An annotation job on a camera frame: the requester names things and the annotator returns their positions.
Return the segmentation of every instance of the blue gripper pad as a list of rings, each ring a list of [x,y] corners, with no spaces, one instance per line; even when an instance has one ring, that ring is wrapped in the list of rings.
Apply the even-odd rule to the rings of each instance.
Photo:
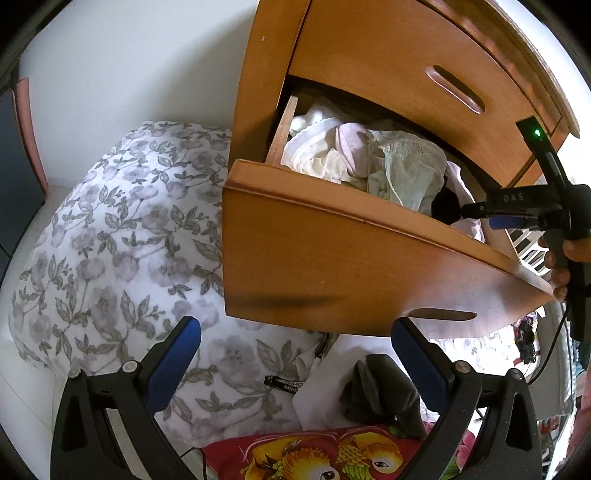
[[[427,408],[443,414],[448,403],[448,383],[427,353],[432,347],[439,346],[429,343],[410,319],[405,320],[410,325],[405,325],[402,319],[392,324],[392,347]]]
[[[528,219],[523,217],[512,217],[510,215],[492,216],[488,220],[488,225],[493,230],[503,230],[505,228],[524,229],[529,226]]]
[[[150,415],[168,407],[200,344],[201,325],[191,317],[148,379],[144,405]]]

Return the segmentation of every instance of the dark cabinet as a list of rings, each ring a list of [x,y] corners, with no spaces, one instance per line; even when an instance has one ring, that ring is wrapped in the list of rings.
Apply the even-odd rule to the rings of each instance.
[[[0,96],[0,278],[9,258],[45,201],[45,193],[22,143],[14,96]]]

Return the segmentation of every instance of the cartoon parrot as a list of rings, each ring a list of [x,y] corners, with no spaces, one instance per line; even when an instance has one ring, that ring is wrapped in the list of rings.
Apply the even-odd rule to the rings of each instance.
[[[309,437],[283,437],[257,446],[252,462],[243,470],[245,480],[339,480],[321,448],[302,447]]]
[[[373,473],[389,475],[398,470],[402,454],[389,438],[366,432],[341,442],[336,463],[351,480],[375,480]]]

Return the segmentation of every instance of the floral bedsheet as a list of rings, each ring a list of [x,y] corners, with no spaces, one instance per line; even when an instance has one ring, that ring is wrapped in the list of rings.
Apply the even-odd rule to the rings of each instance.
[[[230,132],[145,122],[76,186],[44,230],[12,296],[20,356],[66,377],[141,359],[185,315],[199,319],[198,354],[171,404],[167,435],[204,446],[300,430],[292,395],[321,334],[225,315],[221,195]]]

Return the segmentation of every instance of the screw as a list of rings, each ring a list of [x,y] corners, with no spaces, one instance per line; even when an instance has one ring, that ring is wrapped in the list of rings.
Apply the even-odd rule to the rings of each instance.
[[[453,366],[456,367],[457,371],[463,374],[467,374],[470,370],[472,370],[470,364],[464,360],[458,360],[453,364]]]
[[[125,362],[122,367],[123,371],[126,374],[130,374],[131,372],[135,372],[137,368],[138,368],[138,363],[135,360],[130,360],[129,362]]]
[[[521,380],[523,378],[523,374],[521,373],[521,370],[517,370],[516,368],[512,368],[511,370],[509,370],[509,372],[511,373],[511,376],[513,378],[515,378],[516,380]]]

